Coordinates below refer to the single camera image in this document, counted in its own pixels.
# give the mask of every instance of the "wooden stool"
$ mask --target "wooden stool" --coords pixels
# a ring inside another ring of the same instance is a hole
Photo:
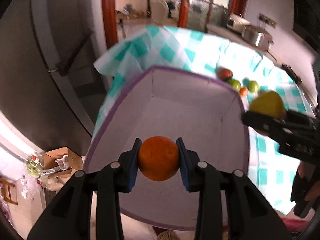
[[[10,191],[10,187],[13,187],[14,190],[16,190],[16,185],[13,184],[13,183],[7,182],[3,178],[0,178],[0,182],[2,183],[2,195],[3,195],[4,201],[7,201],[8,203],[12,203],[12,204],[15,204],[15,205],[18,205],[18,202],[15,202],[15,201],[12,200],[11,191]]]

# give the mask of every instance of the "red cloth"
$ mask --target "red cloth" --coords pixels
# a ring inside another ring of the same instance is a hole
[[[309,225],[309,221],[281,218],[289,232],[302,232]]]

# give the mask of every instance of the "yellow lemon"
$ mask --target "yellow lemon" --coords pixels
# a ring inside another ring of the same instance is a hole
[[[285,119],[287,114],[282,98],[274,91],[268,91],[260,94],[250,104],[249,111],[269,115],[279,119]]]

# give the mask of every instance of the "tablecloth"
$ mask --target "tablecloth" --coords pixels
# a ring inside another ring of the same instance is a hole
[[[113,85],[100,108],[94,135],[108,115],[119,92],[131,80],[153,65],[180,68],[216,77],[216,69],[226,67],[242,84],[256,80],[262,90],[274,90],[285,107],[313,115],[302,92],[285,71],[264,55],[227,39],[176,27],[147,26],[116,44],[95,63],[103,75],[114,76]],[[256,95],[243,98],[244,108]],[[249,128],[250,163],[248,177],[273,208],[287,214],[292,181],[299,160],[278,153],[278,144]]]

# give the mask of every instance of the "cardboard box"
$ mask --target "cardboard box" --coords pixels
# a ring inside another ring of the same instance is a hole
[[[60,171],[55,174],[51,174],[48,178],[69,178],[71,177],[77,170],[82,169],[82,158],[71,151],[68,147],[59,148],[56,150],[49,151],[44,155],[44,169],[52,169],[57,167],[58,164],[54,161],[57,159],[61,159],[65,154],[68,155],[69,160],[69,169],[65,171]]]

